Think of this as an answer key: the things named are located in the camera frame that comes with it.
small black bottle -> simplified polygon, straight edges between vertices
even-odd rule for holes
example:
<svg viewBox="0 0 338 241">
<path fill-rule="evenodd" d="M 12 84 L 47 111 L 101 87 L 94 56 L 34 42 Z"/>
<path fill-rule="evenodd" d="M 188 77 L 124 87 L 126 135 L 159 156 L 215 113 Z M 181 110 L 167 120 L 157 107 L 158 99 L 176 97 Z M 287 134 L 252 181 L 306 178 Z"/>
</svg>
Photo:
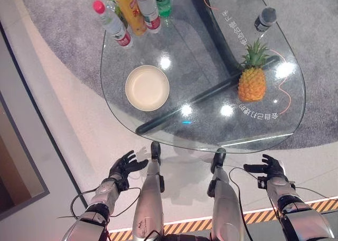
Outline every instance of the small black bottle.
<svg viewBox="0 0 338 241">
<path fill-rule="evenodd" d="M 276 10 L 271 7 L 265 8 L 255 20 L 257 31 L 265 32 L 271 27 L 277 19 Z"/>
</svg>

red bottle cap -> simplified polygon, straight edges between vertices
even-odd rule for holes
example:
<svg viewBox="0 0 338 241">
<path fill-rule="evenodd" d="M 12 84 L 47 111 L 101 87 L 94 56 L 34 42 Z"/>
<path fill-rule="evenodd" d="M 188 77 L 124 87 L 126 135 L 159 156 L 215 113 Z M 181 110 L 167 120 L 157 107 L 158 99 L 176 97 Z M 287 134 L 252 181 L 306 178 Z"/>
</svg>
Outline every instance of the red bottle cap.
<svg viewBox="0 0 338 241">
<path fill-rule="evenodd" d="M 95 0 L 93 3 L 93 8 L 95 10 L 95 12 L 102 14 L 105 12 L 105 5 L 102 3 L 102 1 L 100 0 Z"/>
</svg>

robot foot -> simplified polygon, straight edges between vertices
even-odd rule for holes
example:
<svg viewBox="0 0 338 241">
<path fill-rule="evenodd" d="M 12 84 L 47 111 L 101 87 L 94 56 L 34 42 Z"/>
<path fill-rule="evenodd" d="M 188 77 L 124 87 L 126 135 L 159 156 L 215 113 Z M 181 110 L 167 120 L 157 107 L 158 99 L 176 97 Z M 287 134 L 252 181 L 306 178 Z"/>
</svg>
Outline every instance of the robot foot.
<svg viewBox="0 0 338 241">
<path fill-rule="evenodd" d="M 159 165 L 161 165 L 161 146 L 159 142 L 153 141 L 151 145 L 152 159 L 157 159 Z"/>
<path fill-rule="evenodd" d="M 211 173 L 213 174 L 215 172 L 215 168 L 216 166 L 222 167 L 223 166 L 223 162 L 226 158 L 226 150 L 223 148 L 219 148 L 217 150 L 217 152 L 215 153 L 213 160 L 212 160 L 212 164 L 210 167 Z"/>
</svg>

green bottle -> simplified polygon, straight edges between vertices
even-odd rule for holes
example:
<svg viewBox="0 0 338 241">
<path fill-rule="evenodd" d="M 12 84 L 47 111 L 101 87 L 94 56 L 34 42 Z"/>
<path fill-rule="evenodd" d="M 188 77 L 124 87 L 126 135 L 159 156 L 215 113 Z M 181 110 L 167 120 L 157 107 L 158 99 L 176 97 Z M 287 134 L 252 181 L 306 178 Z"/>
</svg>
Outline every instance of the green bottle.
<svg viewBox="0 0 338 241">
<path fill-rule="evenodd" d="M 171 14 L 170 0 L 156 0 L 160 16 L 167 17 Z"/>
</svg>

black wire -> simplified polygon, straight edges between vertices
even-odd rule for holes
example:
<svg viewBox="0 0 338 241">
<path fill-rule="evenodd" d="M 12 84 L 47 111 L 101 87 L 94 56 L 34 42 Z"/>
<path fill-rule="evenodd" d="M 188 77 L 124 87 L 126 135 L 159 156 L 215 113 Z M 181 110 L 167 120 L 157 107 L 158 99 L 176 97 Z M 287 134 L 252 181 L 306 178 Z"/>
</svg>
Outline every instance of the black wire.
<svg viewBox="0 0 338 241">
<path fill-rule="evenodd" d="M 145 238 L 143 241 L 146 241 L 146 240 L 152 235 L 152 233 L 154 233 L 154 232 L 156 232 L 156 233 L 158 234 L 158 236 L 155 238 L 155 240 L 156 240 L 158 237 L 161 236 L 160 233 L 158 233 L 157 230 L 153 229 L 153 230 L 148 234 L 148 236 L 146 236 L 146 238 Z"/>
<path fill-rule="evenodd" d="M 72 200 L 72 202 L 71 202 L 71 204 L 70 204 L 70 213 L 72 214 L 72 216 L 73 216 L 75 219 L 78 219 L 78 218 L 79 218 L 77 215 L 75 215 L 74 209 L 73 209 L 73 205 L 74 205 L 74 202 L 76 201 L 76 199 L 79 198 L 81 195 L 88 194 L 88 193 L 90 193 L 90 192 L 95 192 L 96 189 L 98 189 L 98 187 L 95 188 L 95 189 L 92 189 L 92 190 L 88 190 L 88 191 L 82 192 L 82 193 L 80 193 L 80 194 L 78 194 L 78 195 L 76 195 L 76 196 L 74 197 L 74 199 Z"/>
<path fill-rule="evenodd" d="M 274 207 L 273 201 L 270 199 L 269 196 L 268 196 L 268 198 L 269 198 L 269 201 L 270 201 L 270 203 L 271 203 L 271 206 L 272 206 L 272 208 L 273 208 L 273 210 L 274 210 L 274 212 L 275 212 L 275 216 L 276 216 L 276 218 L 279 220 L 279 215 L 278 215 L 277 212 L 275 211 L 275 207 Z"/>
<path fill-rule="evenodd" d="M 117 215 L 115 215 L 115 216 L 110 216 L 110 217 L 118 217 L 119 215 L 123 214 L 123 213 L 126 212 L 128 209 L 130 209 L 131 206 L 139 199 L 139 196 L 140 196 L 140 194 L 141 194 L 141 189 L 140 189 L 139 187 L 131 187 L 131 188 L 129 188 L 129 190 L 130 190 L 130 189 L 138 189 L 138 190 L 139 190 L 139 193 L 138 193 L 138 196 L 136 197 L 136 199 L 133 201 L 132 204 L 130 204 L 130 205 L 129 205 L 125 210 L 123 210 L 121 213 L 118 213 Z"/>
<path fill-rule="evenodd" d="M 241 189 L 239 188 L 239 186 L 237 185 L 237 183 L 234 182 L 234 181 L 231 179 L 231 172 L 232 172 L 233 170 L 235 170 L 235 169 L 241 169 L 241 170 L 244 170 L 244 169 L 243 169 L 243 168 L 240 168 L 240 167 L 234 167 L 234 168 L 232 168 L 232 169 L 229 171 L 229 179 L 230 179 L 231 182 L 234 183 L 234 184 L 236 185 L 236 187 L 238 188 L 239 208 L 240 208 L 240 210 L 241 210 L 241 215 L 242 215 L 242 221 L 243 221 L 243 224 L 244 224 L 244 228 L 245 228 L 245 230 L 247 231 L 247 234 L 248 234 L 248 236 L 249 236 L 250 241 L 254 241 L 254 240 L 252 239 L 251 235 L 250 235 L 250 232 L 249 232 L 249 230 L 248 230 L 248 226 L 247 226 L 247 224 L 246 224 L 246 222 L 245 222 L 245 219 L 244 219 L 243 208 L 242 208 L 242 201 L 241 201 Z"/>
<path fill-rule="evenodd" d="M 96 189 L 98 189 L 98 187 L 95 188 L 95 189 L 88 190 L 88 191 L 85 191 L 85 192 L 82 192 L 82 193 L 76 195 L 76 196 L 74 197 L 74 199 L 72 200 L 71 204 L 70 204 L 70 213 L 72 214 L 72 216 L 61 216 L 61 217 L 58 217 L 58 218 L 74 217 L 75 219 L 78 219 L 78 216 L 75 215 L 74 209 L 73 209 L 74 202 L 75 202 L 76 199 L 79 198 L 81 195 L 88 194 L 88 193 L 90 193 L 90 192 L 95 192 Z M 118 217 L 118 216 L 120 216 L 120 215 L 123 214 L 125 211 L 127 211 L 127 210 L 128 210 L 128 209 L 129 209 L 129 208 L 130 208 L 137 200 L 138 200 L 138 198 L 139 198 L 139 196 L 140 196 L 140 194 L 141 194 L 141 189 L 140 189 L 139 187 L 131 187 L 130 189 L 138 189 L 138 190 L 139 190 L 139 194 L 138 194 L 138 196 L 136 197 L 136 199 L 135 199 L 135 200 L 133 201 L 133 203 L 130 204 L 125 210 L 123 210 L 122 212 L 118 213 L 117 215 L 111 216 L 111 217 Z"/>
<path fill-rule="evenodd" d="M 309 188 L 306 188 L 306 187 L 296 187 L 296 188 L 299 188 L 299 189 L 305 189 L 305 190 L 314 192 L 315 194 L 318 194 L 318 195 L 324 197 L 325 199 L 329 199 L 329 200 L 330 200 L 330 198 L 329 198 L 328 196 L 322 195 L 322 194 L 320 194 L 319 192 L 317 192 L 317 191 L 315 191 L 315 190 L 312 190 L 312 189 L 309 189 Z"/>
<path fill-rule="evenodd" d="M 230 173 L 231 173 L 233 170 L 235 170 L 235 169 L 243 170 L 243 171 L 245 171 L 246 173 L 250 174 L 252 177 L 254 177 L 254 178 L 257 180 L 257 178 L 256 178 L 253 174 L 249 173 L 248 171 L 246 171 L 246 170 L 244 170 L 243 168 L 240 168 L 240 167 L 232 168 L 232 169 L 230 170 L 230 172 L 229 172 L 229 178 L 230 178 Z M 317 191 L 315 191 L 315 190 L 306 188 L 306 187 L 296 187 L 296 188 L 297 188 L 297 189 L 305 189 L 305 190 L 314 192 L 315 194 L 318 194 L 318 195 L 324 197 L 325 199 L 330 199 L 328 196 L 322 195 L 321 193 L 319 193 L 319 192 L 317 192 Z M 279 219 L 279 215 L 277 214 L 277 212 L 276 212 L 276 210 L 275 210 L 275 208 L 274 208 L 273 202 L 271 201 L 270 197 L 269 197 L 269 200 L 270 200 L 271 206 L 272 206 L 272 208 L 273 208 L 273 210 L 274 210 L 274 213 L 275 213 L 276 218 Z M 321 214 L 322 214 L 322 215 L 325 215 L 325 214 L 330 214 L 330 213 L 334 213 L 334 212 L 338 212 L 338 210 L 334 210 L 334 211 L 330 211 L 330 212 L 324 212 L 324 213 L 321 213 Z"/>
<path fill-rule="evenodd" d="M 326 214 L 331 214 L 331 213 L 335 213 L 338 212 L 338 210 L 334 210 L 334 211 L 330 211 L 330 212 L 323 212 L 321 213 L 322 215 L 326 215 Z"/>
</svg>

